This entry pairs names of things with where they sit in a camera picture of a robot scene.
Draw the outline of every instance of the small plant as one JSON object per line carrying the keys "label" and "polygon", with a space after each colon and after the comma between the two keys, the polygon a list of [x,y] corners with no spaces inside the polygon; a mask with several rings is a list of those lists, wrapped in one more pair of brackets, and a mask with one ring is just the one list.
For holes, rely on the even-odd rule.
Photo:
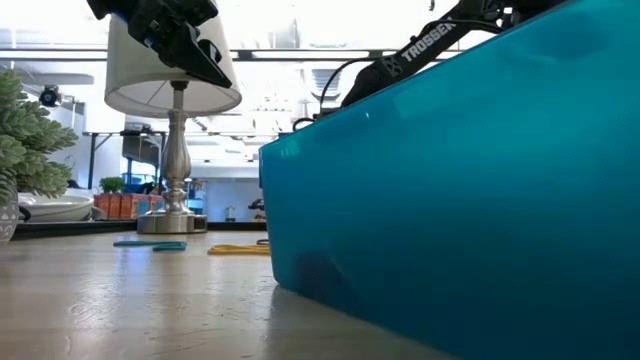
{"label": "small plant", "polygon": [[26,99],[20,77],[0,72],[0,206],[16,190],[58,197],[71,178],[71,169],[47,161],[47,154],[73,146],[78,136],[49,120],[39,102]]}
{"label": "small plant", "polygon": [[102,178],[100,187],[105,194],[116,194],[124,190],[124,180],[118,176]]}

